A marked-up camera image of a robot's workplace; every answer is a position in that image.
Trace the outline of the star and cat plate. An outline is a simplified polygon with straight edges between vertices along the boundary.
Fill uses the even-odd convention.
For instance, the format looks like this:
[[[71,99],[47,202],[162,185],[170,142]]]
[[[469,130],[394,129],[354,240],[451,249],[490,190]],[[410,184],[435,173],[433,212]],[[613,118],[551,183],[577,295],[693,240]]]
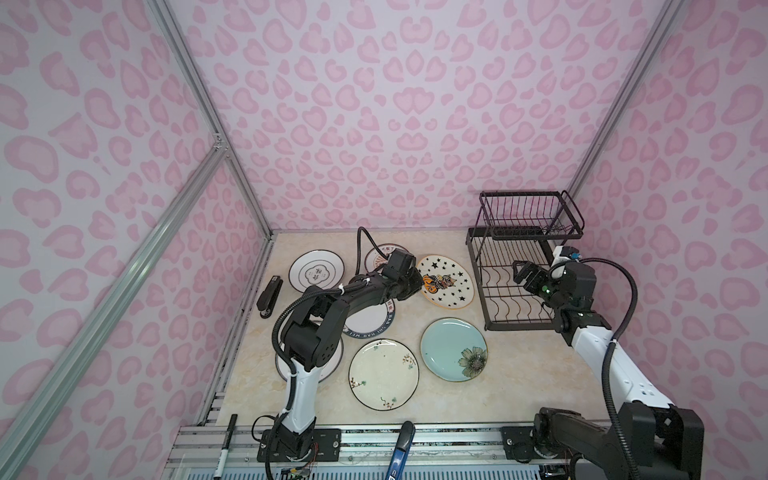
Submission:
[[[475,298],[476,288],[470,273],[457,261],[443,255],[427,255],[417,262],[422,280],[421,292],[442,308],[458,310]]]

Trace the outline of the light teal flower plate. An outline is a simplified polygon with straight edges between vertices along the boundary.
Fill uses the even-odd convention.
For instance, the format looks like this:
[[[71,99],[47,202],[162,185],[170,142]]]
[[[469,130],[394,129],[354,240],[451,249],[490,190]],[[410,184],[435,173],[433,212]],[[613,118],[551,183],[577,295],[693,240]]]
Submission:
[[[454,383],[478,377],[488,361],[488,346],[482,333],[458,318],[432,322],[422,334],[420,352],[429,371]]]

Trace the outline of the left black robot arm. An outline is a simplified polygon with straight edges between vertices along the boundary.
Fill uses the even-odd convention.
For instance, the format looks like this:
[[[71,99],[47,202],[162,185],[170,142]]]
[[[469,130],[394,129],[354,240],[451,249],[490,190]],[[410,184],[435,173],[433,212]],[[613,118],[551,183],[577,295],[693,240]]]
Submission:
[[[396,249],[379,269],[333,288],[310,286],[286,307],[272,331],[272,347],[289,369],[285,401],[266,446],[290,459],[309,453],[321,369],[335,354],[348,317],[390,300],[405,301],[421,287],[415,256]]]

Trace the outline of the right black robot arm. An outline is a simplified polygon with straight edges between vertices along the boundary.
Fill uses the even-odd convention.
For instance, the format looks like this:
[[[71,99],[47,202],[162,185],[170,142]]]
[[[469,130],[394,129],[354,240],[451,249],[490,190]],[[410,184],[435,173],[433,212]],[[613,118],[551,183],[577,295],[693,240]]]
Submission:
[[[630,288],[617,327],[592,308],[597,264],[616,269]],[[591,462],[608,479],[700,478],[703,421],[661,393],[620,345],[639,300],[632,274],[612,260],[577,254],[548,268],[516,261],[513,273],[515,283],[553,311],[556,332],[592,369],[610,422],[600,426],[575,411],[543,407],[534,418],[533,449],[542,455],[569,451],[573,461]]]

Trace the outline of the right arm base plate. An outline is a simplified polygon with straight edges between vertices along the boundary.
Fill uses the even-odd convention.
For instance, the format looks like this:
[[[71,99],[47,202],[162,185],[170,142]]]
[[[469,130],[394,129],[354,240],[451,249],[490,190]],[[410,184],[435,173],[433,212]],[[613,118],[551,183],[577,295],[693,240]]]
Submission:
[[[571,457],[568,449],[539,442],[532,425],[503,426],[500,434],[507,460],[524,464],[549,460],[565,463]]]

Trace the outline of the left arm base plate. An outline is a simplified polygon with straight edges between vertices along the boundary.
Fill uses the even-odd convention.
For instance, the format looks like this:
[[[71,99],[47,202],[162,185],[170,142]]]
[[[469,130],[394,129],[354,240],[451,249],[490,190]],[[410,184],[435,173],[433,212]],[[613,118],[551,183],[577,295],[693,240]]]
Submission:
[[[293,452],[289,449],[288,444],[280,439],[268,447],[267,440],[270,433],[270,430],[266,430],[262,435],[257,454],[258,462],[264,463],[266,459],[277,463],[336,462],[339,460],[342,440],[341,429],[315,429],[310,438],[300,441],[301,447],[307,447],[307,451],[303,454]]]

